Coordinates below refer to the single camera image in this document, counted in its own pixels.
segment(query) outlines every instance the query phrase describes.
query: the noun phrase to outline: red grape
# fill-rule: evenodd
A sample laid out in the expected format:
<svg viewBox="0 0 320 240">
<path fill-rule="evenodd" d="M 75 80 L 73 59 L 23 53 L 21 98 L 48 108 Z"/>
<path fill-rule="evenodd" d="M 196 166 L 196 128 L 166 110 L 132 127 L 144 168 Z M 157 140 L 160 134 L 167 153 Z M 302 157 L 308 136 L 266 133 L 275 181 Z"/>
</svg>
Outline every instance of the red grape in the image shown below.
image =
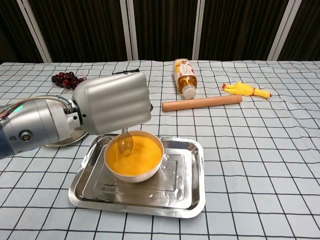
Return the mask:
<svg viewBox="0 0 320 240">
<path fill-rule="evenodd" d="M 59 72 L 51 77 L 51 81 L 58 87 L 66 89 L 75 89 L 80 83 L 87 80 L 86 77 L 77 78 L 75 74 L 70 72 Z"/>
<path fill-rule="evenodd" d="M 63 86 L 66 87 L 67 85 L 70 85 L 71 84 L 71 81 L 69 80 L 63 80 Z"/>
</svg>

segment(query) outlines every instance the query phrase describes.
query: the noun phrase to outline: green indicator light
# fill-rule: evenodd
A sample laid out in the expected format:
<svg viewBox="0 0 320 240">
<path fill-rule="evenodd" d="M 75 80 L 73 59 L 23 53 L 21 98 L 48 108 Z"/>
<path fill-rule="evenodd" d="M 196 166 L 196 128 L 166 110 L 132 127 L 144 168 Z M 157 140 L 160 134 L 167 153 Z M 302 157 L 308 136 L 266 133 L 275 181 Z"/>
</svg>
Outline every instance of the green indicator light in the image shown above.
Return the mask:
<svg viewBox="0 0 320 240">
<path fill-rule="evenodd" d="M 17 109 L 15 109 L 14 112 L 19 112 L 22 108 L 23 108 L 23 105 L 21 105 Z"/>
</svg>

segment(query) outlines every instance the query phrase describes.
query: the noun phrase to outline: wooden rolling pin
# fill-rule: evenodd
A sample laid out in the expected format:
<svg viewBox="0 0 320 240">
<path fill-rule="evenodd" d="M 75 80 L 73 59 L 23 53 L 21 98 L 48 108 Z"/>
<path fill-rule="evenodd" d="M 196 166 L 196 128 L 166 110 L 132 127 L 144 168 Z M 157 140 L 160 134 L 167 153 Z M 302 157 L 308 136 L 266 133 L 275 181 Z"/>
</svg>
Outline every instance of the wooden rolling pin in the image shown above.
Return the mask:
<svg viewBox="0 0 320 240">
<path fill-rule="evenodd" d="M 238 104 L 241 102 L 242 95 L 215 96 L 207 98 L 163 102 L 162 110 L 164 112 L 168 112 L 183 109 L 196 109 L 203 107 L 220 106 L 226 104 Z"/>
</svg>

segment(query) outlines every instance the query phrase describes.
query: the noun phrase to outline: yellow rubber chicken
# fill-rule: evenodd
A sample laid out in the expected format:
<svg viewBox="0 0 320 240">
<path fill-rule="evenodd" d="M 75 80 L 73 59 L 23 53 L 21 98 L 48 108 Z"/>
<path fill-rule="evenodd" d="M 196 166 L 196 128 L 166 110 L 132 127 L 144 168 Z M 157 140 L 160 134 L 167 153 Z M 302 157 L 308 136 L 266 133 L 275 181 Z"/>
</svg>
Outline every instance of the yellow rubber chicken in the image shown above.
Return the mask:
<svg viewBox="0 0 320 240">
<path fill-rule="evenodd" d="M 272 97 L 272 94 L 268 91 L 261 90 L 259 88 L 255 88 L 243 82 L 238 82 L 235 85 L 227 85 L 223 84 L 222 89 L 227 93 L 237 94 L 237 95 L 244 95 L 244 96 L 261 96 L 264 98 Z"/>
</svg>

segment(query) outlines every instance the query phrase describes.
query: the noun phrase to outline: round plate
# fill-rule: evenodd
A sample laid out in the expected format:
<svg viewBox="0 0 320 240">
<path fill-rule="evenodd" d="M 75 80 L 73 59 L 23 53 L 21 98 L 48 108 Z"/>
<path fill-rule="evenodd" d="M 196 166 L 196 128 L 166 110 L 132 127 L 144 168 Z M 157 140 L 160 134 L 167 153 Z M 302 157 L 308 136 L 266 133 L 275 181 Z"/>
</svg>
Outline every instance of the round plate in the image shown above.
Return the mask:
<svg viewBox="0 0 320 240">
<path fill-rule="evenodd" d="M 74 143 L 78 142 L 79 140 L 84 138 L 84 136 L 87 134 L 88 133 L 86 131 L 84 131 L 81 127 L 78 127 L 72 132 L 72 134 L 69 138 L 62 140 L 62 141 L 57 141 L 57 142 L 48 144 L 46 146 L 55 147 L 55 148 L 68 146 L 70 144 L 74 144 Z"/>
</svg>

